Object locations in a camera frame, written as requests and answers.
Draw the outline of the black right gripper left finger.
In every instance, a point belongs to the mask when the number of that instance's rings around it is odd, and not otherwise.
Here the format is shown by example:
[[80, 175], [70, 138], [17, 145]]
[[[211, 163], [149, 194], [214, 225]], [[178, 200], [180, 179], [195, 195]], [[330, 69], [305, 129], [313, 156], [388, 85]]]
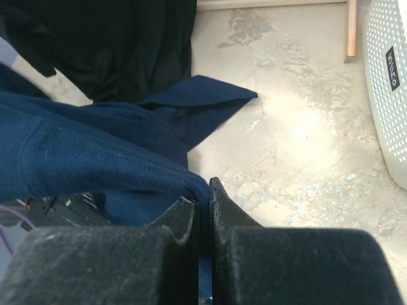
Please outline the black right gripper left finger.
[[1, 283], [2, 304], [197, 304], [199, 207], [154, 223], [33, 229]]

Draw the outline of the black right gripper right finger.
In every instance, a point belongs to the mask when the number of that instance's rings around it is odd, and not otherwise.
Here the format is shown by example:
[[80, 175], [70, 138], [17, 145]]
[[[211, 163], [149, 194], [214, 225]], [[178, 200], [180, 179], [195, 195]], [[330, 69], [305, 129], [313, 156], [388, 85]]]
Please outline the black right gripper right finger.
[[214, 304], [402, 304], [384, 253], [359, 229], [263, 227], [214, 177]]

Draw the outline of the navy blue t shirt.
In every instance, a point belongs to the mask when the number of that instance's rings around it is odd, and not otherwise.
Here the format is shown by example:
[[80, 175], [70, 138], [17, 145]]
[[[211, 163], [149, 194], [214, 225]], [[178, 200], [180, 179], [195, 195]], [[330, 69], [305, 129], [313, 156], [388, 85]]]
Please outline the navy blue t shirt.
[[200, 205], [199, 295], [212, 295], [210, 189], [188, 152], [257, 93], [194, 76], [131, 104], [52, 101], [1, 66], [1, 201], [72, 193], [102, 196], [116, 225], [157, 219], [180, 197]]

